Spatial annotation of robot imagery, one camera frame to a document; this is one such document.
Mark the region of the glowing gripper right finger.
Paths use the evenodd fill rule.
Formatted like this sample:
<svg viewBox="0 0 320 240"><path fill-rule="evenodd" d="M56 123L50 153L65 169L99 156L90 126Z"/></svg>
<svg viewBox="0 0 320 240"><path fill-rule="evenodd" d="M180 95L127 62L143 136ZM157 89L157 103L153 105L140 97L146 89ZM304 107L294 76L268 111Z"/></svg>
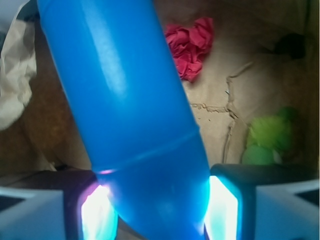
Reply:
<svg viewBox="0 0 320 240"><path fill-rule="evenodd" d="M320 179L300 165L215 164L207 240L317 240Z"/></svg>

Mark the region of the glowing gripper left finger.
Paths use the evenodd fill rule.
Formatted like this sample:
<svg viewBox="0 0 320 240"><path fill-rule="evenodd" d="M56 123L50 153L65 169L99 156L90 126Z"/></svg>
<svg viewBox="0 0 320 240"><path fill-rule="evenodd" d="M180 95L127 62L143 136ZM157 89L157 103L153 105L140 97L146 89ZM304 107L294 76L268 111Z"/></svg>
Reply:
<svg viewBox="0 0 320 240"><path fill-rule="evenodd" d="M118 215L90 170L0 176L2 240L114 240Z"/></svg>

